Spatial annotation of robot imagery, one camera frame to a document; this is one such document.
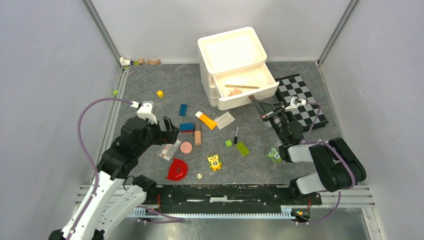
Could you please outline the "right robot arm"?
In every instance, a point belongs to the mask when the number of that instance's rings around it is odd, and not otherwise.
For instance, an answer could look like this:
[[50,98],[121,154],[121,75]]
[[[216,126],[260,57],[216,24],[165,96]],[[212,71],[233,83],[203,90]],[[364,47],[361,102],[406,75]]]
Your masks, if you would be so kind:
[[351,189],[366,179],[365,168],[343,138],[309,140],[303,125],[288,117],[292,110],[311,102],[292,97],[285,105],[267,103],[252,95],[249,98],[279,139],[274,154],[287,163],[312,163],[315,167],[314,172],[290,181],[288,196],[293,203],[302,204],[312,193]]

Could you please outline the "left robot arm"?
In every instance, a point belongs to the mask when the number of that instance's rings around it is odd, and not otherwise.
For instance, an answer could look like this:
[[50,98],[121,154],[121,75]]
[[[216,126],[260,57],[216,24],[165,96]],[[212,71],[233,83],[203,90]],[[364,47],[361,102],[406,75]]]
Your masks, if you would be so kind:
[[171,119],[163,117],[165,130],[158,123],[149,123],[148,119],[137,116],[129,118],[121,127],[111,146],[102,154],[95,170],[94,181],[74,216],[62,228],[54,230],[50,240],[103,240],[107,232],[117,227],[124,217],[136,207],[135,201],[153,203],[157,198],[155,182],[143,175],[135,178],[136,183],[130,194],[133,199],[115,203],[112,209],[126,207],[121,213],[111,216],[106,208],[116,190],[129,173],[139,163],[140,156],[152,145],[166,145],[176,142],[179,128]]

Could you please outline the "gold makeup brush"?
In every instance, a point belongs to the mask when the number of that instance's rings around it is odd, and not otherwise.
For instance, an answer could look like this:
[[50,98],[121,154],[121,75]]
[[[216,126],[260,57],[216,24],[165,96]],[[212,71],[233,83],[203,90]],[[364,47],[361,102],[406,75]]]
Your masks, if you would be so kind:
[[234,84],[225,84],[227,88],[244,88],[244,89],[259,89],[259,86],[250,86],[250,85],[234,85]]

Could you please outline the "blue red duplo brick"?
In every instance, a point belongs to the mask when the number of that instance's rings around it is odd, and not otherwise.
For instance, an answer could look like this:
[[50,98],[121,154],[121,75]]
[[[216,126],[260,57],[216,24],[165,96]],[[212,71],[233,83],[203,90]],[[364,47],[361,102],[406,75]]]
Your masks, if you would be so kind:
[[193,122],[181,123],[179,129],[181,133],[192,133],[195,131],[195,124]]

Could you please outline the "false eyelash case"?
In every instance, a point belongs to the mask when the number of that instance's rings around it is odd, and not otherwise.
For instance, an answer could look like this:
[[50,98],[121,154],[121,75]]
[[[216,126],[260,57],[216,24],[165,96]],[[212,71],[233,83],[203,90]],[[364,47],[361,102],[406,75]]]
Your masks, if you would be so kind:
[[174,153],[179,149],[181,143],[181,140],[177,139],[173,144],[162,145],[161,149],[157,153],[157,156],[166,161],[169,161],[173,157]]

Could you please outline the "pink round sponge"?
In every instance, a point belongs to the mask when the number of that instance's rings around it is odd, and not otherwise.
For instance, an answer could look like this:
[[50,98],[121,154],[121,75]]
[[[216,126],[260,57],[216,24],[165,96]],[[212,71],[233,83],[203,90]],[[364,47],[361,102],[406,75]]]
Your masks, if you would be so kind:
[[189,154],[193,150],[193,145],[190,142],[185,141],[180,144],[179,149],[183,154]]

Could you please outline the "blue flat brick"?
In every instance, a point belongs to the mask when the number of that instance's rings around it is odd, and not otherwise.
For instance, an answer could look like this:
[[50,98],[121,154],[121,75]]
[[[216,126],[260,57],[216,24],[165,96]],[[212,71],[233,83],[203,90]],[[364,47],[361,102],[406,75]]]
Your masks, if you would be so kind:
[[181,104],[179,108],[178,115],[181,117],[185,117],[187,115],[188,111],[188,105],[187,104]]

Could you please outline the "beige foundation bottle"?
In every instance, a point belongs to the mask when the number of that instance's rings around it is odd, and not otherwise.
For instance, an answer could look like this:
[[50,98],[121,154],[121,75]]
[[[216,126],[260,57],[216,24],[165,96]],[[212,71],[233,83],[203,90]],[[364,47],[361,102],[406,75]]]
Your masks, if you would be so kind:
[[194,124],[194,145],[196,147],[202,145],[202,126],[198,122]]

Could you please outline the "yellow small cube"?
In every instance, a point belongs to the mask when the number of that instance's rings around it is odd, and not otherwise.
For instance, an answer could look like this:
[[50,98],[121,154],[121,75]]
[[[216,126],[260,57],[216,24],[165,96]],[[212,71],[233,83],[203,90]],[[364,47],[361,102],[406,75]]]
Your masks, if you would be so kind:
[[159,90],[159,91],[157,91],[156,92],[156,94],[157,94],[157,96],[159,97],[159,98],[163,98],[164,97],[164,92],[162,91],[162,90]]

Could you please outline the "orange cream tube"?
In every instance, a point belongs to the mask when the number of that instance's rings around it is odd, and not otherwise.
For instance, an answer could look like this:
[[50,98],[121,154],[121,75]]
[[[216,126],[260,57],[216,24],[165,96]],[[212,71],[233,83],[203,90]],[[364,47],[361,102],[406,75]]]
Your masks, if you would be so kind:
[[213,130],[218,124],[201,111],[195,113],[195,116],[203,122],[210,130]]

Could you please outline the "red arch brick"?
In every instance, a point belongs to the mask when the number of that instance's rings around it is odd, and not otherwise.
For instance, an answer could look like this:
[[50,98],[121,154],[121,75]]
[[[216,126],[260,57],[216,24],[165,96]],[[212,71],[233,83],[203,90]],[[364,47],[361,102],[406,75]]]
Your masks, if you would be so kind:
[[188,171],[188,165],[183,160],[174,158],[168,169],[166,179],[170,181],[180,181],[187,175]]

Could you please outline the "black grey chessboard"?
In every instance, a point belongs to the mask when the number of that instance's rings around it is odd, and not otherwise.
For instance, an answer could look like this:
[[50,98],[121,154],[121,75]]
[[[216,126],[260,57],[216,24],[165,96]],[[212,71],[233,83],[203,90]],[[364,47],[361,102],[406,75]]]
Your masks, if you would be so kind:
[[309,90],[306,82],[299,74],[279,77],[275,79],[278,90],[275,95],[280,102],[292,107],[290,110],[293,119],[298,121],[307,132],[325,127],[329,121],[315,104],[316,100]]

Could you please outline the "clear packet white strips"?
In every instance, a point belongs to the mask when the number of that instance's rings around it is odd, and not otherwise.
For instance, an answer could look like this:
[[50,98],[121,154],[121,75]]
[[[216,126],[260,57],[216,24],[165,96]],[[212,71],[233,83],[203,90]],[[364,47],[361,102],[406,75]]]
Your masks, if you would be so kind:
[[221,116],[214,119],[217,123],[217,127],[221,130],[235,121],[235,118],[227,111]]

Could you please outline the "lime green flat brick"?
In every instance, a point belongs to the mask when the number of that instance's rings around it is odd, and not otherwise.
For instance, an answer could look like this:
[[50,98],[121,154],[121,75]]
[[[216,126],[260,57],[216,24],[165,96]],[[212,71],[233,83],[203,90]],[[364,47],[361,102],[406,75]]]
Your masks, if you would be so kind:
[[241,141],[236,143],[235,147],[238,150],[238,152],[241,154],[242,157],[246,157],[250,153],[249,149]]

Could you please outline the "small lime green cube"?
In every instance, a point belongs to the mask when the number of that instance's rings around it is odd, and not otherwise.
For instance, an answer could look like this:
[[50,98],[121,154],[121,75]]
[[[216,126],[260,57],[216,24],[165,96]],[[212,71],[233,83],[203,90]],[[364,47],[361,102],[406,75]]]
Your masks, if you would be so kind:
[[233,143],[232,143],[231,140],[226,140],[225,145],[226,145],[227,148],[230,148],[233,145]]

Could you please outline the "yellow owl brick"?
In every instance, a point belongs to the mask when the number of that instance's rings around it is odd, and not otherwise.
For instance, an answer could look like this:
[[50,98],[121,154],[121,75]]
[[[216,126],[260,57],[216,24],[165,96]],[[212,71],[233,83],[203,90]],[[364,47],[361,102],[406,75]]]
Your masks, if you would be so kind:
[[208,156],[207,160],[211,170],[217,171],[222,169],[222,161],[218,154]]

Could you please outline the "white three-drawer organizer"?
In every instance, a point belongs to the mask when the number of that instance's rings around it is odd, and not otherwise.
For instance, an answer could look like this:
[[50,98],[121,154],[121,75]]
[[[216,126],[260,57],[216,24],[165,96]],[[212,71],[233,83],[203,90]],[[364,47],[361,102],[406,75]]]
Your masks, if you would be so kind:
[[[211,106],[224,111],[249,104],[250,96],[263,100],[276,93],[279,84],[266,65],[268,56],[254,28],[204,36],[197,40],[197,46],[201,83]],[[229,96],[235,90],[242,93]]]

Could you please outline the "wooden arch block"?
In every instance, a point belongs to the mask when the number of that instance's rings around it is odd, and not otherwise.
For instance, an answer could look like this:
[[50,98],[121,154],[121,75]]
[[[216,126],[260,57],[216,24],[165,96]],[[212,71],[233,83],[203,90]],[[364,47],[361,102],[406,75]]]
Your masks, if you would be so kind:
[[148,59],[146,61],[147,65],[160,65],[162,62],[160,59],[156,59],[156,60],[152,60],[152,59]]

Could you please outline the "white corner block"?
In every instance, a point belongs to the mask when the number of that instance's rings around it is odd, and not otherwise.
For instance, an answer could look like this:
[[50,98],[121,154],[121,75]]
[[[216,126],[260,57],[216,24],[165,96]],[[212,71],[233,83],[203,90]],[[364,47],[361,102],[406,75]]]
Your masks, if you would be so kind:
[[132,61],[131,60],[126,59],[126,58],[124,58],[122,56],[119,58],[119,63],[121,65],[121,67],[123,67],[123,68],[132,65]]

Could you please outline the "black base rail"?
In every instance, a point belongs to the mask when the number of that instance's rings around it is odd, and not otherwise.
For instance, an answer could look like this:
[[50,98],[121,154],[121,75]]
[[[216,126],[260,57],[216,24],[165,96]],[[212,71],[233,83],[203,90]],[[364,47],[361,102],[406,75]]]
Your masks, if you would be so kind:
[[164,184],[149,190],[144,204],[164,214],[277,214],[282,206],[319,206],[322,198],[293,193],[286,184]]

